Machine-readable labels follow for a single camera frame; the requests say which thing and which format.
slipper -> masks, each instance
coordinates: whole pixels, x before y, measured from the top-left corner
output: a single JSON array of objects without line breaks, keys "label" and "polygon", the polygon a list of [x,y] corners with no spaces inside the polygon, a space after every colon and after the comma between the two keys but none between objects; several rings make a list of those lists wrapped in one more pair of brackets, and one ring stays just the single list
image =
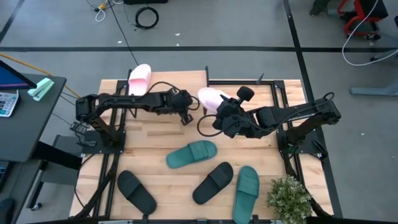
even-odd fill
[{"label": "slipper", "polygon": [[221,95],[231,98],[221,90],[214,88],[204,87],[198,91],[198,99],[210,113],[217,114],[217,108],[224,101]]},{"label": "slipper", "polygon": [[149,65],[137,66],[129,76],[129,96],[143,96],[148,91],[151,75]]},{"label": "slipper", "polygon": [[236,224],[248,224],[253,212],[254,203],[259,196],[260,181],[257,172],[249,166],[239,171],[236,183],[236,195],[233,219]]},{"label": "slipper", "polygon": [[231,164],[223,162],[211,171],[206,179],[193,191],[192,198],[203,205],[223,190],[234,177],[234,170]]},{"label": "slipper", "polygon": [[215,157],[216,154],[217,147],[214,143],[209,141],[196,141],[167,155],[166,163],[169,168],[175,169],[193,164],[194,162],[211,159]]},{"label": "slipper", "polygon": [[141,181],[130,171],[125,170],[118,177],[118,187],[124,197],[144,215],[150,215],[156,209],[156,201],[145,189]]}]

monitor screen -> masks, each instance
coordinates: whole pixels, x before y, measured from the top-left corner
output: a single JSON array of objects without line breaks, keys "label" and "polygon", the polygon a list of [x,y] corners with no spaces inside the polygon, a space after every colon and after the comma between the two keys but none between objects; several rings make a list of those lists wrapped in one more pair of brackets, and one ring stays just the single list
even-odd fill
[{"label": "monitor screen", "polygon": [[0,90],[22,90],[35,88],[35,84],[0,61]]}]

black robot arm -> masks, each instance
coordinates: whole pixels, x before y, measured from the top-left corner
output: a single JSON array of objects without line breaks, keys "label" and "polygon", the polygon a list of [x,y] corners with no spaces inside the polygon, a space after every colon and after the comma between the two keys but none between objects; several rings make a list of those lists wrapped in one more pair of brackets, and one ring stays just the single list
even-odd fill
[{"label": "black robot arm", "polygon": [[188,113],[188,107],[193,103],[192,96],[186,90],[171,88],[169,91],[146,93],[144,96],[121,96],[102,93],[88,95],[76,101],[76,119],[90,124],[105,145],[118,143],[116,130],[108,126],[101,114],[111,108],[143,109],[159,114],[177,113],[183,125],[190,123],[193,118]]},{"label": "black robot arm", "polygon": [[235,135],[262,138],[286,122],[308,118],[300,126],[287,130],[288,143],[295,144],[303,140],[305,135],[316,127],[323,124],[336,124],[341,118],[340,112],[332,101],[333,93],[328,93],[314,102],[288,108],[264,106],[245,111],[240,105],[243,100],[249,101],[253,95],[254,92],[251,89],[242,86],[238,91],[238,100],[221,96],[224,102],[217,108],[213,127],[231,138]]}]

wooden table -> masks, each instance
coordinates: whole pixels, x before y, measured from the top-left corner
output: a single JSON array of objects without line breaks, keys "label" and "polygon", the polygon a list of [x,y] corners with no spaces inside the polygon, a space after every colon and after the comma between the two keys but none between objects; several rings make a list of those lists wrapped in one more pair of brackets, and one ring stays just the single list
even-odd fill
[{"label": "wooden table", "polygon": [[[167,81],[173,85],[186,89],[191,95],[197,95],[200,88],[206,86],[205,71],[191,72],[154,72],[152,83]],[[284,80],[289,105],[305,103],[300,80]],[[99,93],[114,93],[117,80],[102,80]],[[211,86],[223,90],[236,98],[236,91],[240,86],[220,85]],[[243,108],[249,110],[261,106],[273,106],[271,89],[264,85],[248,86],[255,91],[250,102],[244,102]],[[168,90],[166,85],[158,85],[153,91]],[[255,168],[260,178],[259,198],[256,200],[253,214],[260,219],[275,218],[271,208],[267,208],[267,193],[271,187],[271,180],[285,175],[284,163],[278,152],[275,133],[262,139],[247,139],[236,136],[233,139],[220,134],[213,138],[205,138],[197,132],[197,121],[203,116],[203,110],[191,111],[194,121],[187,126],[180,124],[178,115],[161,115],[146,113],[139,110],[137,118],[131,114],[126,118],[126,143],[124,153],[119,160],[118,174],[129,170],[135,174],[145,188],[154,196],[157,202],[156,211],[150,219],[162,220],[190,220],[232,219],[236,179],[242,166]],[[106,111],[102,118],[109,121],[111,110]],[[215,133],[211,127],[213,120],[209,118],[201,124],[204,133]],[[218,147],[218,154],[204,162],[199,162],[179,169],[169,169],[165,157],[168,153],[184,147],[190,142],[208,139]],[[93,156],[82,168],[78,178],[76,191],[83,203],[86,203],[98,185],[100,167],[103,155]],[[328,213],[333,213],[326,186],[321,162],[310,155],[300,155],[303,176],[306,187],[315,200]],[[221,162],[229,162],[234,169],[232,182],[219,194],[204,205],[197,205],[192,200],[192,192],[199,183]],[[106,189],[101,201],[100,215],[104,214]],[[77,199],[73,199],[70,215],[81,210]],[[128,202],[120,193],[117,186],[114,191],[111,219],[141,219],[142,213]]]}]

white slipper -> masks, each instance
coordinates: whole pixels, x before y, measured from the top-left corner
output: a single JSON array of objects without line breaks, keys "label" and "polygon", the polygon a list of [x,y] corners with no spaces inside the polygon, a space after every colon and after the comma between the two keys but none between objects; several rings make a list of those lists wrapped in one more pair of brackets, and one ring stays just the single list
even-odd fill
[{"label": "white slipper", "polygon": [[224,101],[220,95],[231,98],[221,90],[204,87],[198,91],[200,103],[212,114],[217,114],[217,108]]},{"label": "white slipper", "polygon": [[129,95],[143,96],[149,88],[152,72],[150,66],[142,64],[137,66],[129,77]]}]

